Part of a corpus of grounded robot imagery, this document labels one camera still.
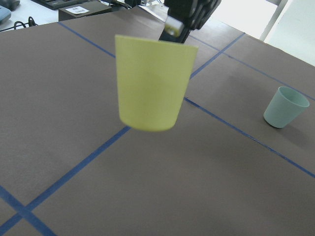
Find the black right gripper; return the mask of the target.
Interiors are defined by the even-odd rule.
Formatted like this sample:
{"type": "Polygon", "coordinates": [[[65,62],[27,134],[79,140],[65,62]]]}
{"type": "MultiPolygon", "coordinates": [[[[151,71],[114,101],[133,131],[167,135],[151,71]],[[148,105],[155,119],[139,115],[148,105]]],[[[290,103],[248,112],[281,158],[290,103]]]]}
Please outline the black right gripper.
{"type": "Polygon", "coordinates": [[[220,5],[221,0],[165,0],[168,17],[160,41],[184,44],[190,30],[199,30],[220,5]]]}

